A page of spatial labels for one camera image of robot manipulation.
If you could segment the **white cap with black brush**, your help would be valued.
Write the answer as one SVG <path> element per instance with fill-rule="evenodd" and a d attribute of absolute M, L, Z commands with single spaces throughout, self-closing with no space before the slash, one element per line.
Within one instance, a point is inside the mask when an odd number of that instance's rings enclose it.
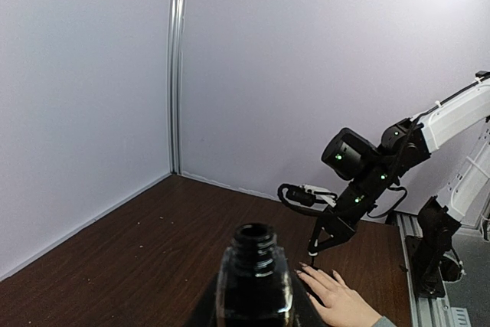
<path fill-rule="evenodd" d="M 317 253 L 311 253 L 311 252 L 309 252 L 309 256 L 310 256 L 309 266 L 311 268 L 313 268 L 314 270 L 317 270 L 317 267 L 315 265 L 315 261 L 316 261 L 316 258 L 318 256 L 318 254 Z"/>

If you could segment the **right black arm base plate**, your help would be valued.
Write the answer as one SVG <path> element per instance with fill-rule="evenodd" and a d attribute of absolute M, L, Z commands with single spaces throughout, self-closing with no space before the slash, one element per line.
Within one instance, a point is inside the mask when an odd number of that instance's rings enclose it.
<path fill-rule="evenodd" d="M 443 254 L 433 249 L 422 237 L 406 236 L 405 245 L 415 295 L 429 299 L 443 298 L 446 291 L 439 268 Z"/>

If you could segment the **person's bare hand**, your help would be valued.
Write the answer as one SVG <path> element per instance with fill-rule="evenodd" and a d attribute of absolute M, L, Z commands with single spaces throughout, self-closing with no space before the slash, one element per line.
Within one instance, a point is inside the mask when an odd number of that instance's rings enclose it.
<path fill-rule="evenodd" d="M 300 263 L 296 275 L 305 284 L 309 299 L 326 325 L 375 326 L 382 319 L 382 315 L 349 288 L 336 271 L 330 276 Z"/>

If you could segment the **white capped nail polish bottle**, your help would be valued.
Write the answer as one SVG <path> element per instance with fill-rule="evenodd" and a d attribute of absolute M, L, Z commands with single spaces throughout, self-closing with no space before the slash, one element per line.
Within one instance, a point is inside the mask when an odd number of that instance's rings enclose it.
<path fill-rule="evenodd" d="M 271 226 L 236 229 L 220 264 L 215 315 L 218 326 L 294 325 L 292 277 Z"/>

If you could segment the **grey sleeved forearm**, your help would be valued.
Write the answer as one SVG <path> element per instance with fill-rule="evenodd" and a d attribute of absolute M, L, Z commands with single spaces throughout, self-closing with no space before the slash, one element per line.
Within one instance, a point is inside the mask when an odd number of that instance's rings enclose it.
<path fill-rule="evenodd" d="M 372 327 L 396 327 L 386 316 L 381 316 Z"/>

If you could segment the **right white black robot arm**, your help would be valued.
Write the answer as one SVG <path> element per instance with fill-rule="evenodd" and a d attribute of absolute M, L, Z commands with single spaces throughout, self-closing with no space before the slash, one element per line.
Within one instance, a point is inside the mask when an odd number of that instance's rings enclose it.
<path fill-rule="evenodd" d="M 451 164 L 440 173 L 429 167 L 428 160 L 443 145 L 478 123 L 483 130 L 459 167 Z M 387 190 L 399 190 L 400 180 L 409 174 L 419 181 L 409 185 L 412 189 L 427 193 L 442 186 L 416 216 L 421 236 L 407 236 L 405 244 L 415 294 L 444 297 L 443 283 L 449 277 L 440 268 L 443 258 L 453 249 L 452 238 L 469 207 L 489 182 L 489 73 L 479 71 L 468 86 L 388 127 L 378 146 L 349 128 L 341 129 L 326 146 L 322 161 L 348 186 L 316 215 L 309 256 L 349 241 L 378 198 Z"/>

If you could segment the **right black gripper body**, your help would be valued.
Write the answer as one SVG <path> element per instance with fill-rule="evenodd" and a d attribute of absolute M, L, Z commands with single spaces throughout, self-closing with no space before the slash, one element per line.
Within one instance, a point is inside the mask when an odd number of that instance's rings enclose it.
<path fill-rule="evenodd" d="M 356 226 L 345 221 L 339 213 L 335 213 L 332 208 L 326 207 L 315 221 L 315 225 L 320 224 L 333 236 L 333 240 L 326 248 L 336 247 L 348 242 L 356 233 Z"/>

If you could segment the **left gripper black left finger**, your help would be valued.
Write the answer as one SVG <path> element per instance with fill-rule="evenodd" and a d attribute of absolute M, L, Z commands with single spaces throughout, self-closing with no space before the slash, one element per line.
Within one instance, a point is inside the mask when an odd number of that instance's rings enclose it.
<path fill-rule="evenodd" d="M 217 327 L 221 293 L 220 276 L 216 273 L 206 286 L 184 327 Z"/>

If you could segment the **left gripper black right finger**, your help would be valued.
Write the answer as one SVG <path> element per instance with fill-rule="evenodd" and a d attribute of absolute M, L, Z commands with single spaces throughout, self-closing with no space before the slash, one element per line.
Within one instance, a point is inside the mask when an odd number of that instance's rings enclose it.
<path fill-rule="evenodd" d="M 291 280 L 295 311 L 293 325 L 297 327 L 325 327 L 325 323 L 309 297 L 310 288 L 294 272 L 291 273 Z"/>

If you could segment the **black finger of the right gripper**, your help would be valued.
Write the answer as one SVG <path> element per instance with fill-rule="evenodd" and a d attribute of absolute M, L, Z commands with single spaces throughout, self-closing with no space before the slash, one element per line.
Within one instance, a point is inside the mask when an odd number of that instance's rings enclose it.
<path fill-rule="evenodd" d="M 307 247 L 308 254 L 318 254 L 325 250 L 331 241 L 333 236 L 325 229 L 323 225 L 316 224 L 312 231 L 311 237 Z"/>

